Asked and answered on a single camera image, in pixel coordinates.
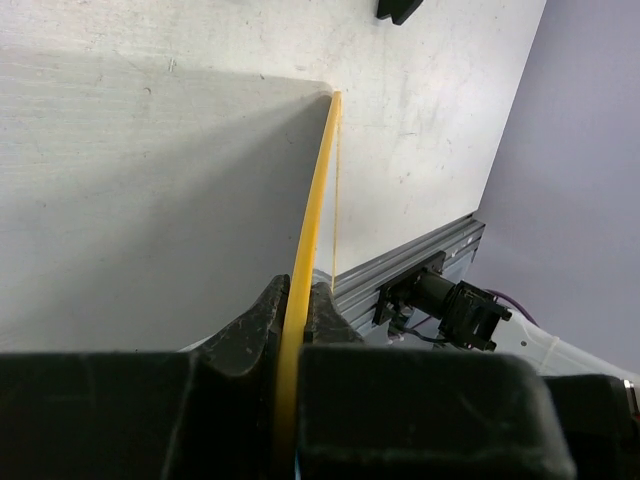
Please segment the yellow framed small whiteboard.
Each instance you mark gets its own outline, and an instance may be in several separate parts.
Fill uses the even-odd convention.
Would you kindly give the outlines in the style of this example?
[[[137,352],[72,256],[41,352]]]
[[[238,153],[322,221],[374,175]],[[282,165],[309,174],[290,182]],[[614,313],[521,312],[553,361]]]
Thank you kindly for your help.
[[[295,425],[298,357],[310,305],[313,274],[337,271],[342,93],[331,96],[305,207],[290,293],[285,311],[275,376],[270,477],[292,479],[295,472]]]

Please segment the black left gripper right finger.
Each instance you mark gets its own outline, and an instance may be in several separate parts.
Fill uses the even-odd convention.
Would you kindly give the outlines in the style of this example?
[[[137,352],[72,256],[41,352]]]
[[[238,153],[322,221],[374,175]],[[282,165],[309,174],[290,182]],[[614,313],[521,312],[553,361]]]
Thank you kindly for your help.
[[[319,282],[311,287],[303,343],[364,343],[362,336],[340,314],[327,283]]]

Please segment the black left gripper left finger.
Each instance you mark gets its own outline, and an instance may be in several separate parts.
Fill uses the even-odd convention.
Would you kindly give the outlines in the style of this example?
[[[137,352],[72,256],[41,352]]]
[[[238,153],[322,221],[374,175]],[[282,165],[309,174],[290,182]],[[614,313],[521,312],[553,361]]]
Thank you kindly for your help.
[[[289,290],[290,277],[275,276],[246,312],[196,348],[196,479],[260,479],[268,470],[276,361]]]

